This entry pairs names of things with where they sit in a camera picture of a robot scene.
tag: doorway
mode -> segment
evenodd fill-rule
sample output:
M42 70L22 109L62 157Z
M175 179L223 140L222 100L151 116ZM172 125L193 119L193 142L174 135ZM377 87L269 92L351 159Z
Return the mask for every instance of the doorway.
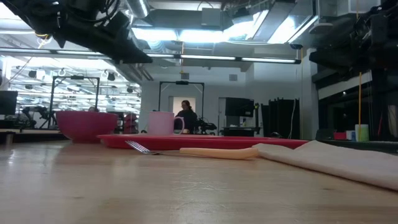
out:
M169 111L173 112L174 115L177 115L178 112L182 110L181 108L181 103L184 100L188 100L189 103L191 104L193 112L196 112L196 105L197 105L197 99L195 97L177 97L177 96L170 96L169 102Z

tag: cloth napkin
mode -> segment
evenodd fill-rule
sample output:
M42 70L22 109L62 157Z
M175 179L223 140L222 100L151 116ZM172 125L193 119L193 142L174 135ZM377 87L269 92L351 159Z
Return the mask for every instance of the cloth napkin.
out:
M398 190L398 156L375 151L337 147L318 141L294 150L258 144L260 156L326 174Z

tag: laboratory room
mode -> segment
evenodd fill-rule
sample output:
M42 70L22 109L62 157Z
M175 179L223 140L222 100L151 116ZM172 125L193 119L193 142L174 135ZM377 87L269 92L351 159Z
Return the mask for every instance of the laboratory room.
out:
M0 223L397 223L397 19L2 0Z

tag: foam handle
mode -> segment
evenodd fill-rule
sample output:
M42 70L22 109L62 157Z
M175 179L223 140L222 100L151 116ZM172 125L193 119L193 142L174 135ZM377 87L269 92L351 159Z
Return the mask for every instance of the foam handle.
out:
M219 159L249 159L257 157L259 154L256 148L247 149L201 149L201 148L181 148L180 153L206 156Z

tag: wooden table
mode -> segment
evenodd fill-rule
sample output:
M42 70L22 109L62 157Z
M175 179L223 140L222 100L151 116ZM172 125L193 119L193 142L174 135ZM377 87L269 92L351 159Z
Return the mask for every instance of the wooden table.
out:
M69 142L0 151L1 224L398 223L398 193L264 159Z

